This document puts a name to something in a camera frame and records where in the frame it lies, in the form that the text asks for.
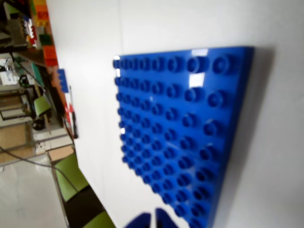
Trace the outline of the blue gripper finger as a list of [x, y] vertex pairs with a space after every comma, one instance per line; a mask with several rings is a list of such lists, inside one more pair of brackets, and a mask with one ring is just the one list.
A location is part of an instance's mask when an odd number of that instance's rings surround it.
[[149, 228], [151, 224], [151, 214], [142, 213], [135, 218], [133, 218], [125, 228]]
[[156, 227], [157, 228], [174, 228], [175, 223], [171, 220], [167, 212], [161, 208], [156, 209]]

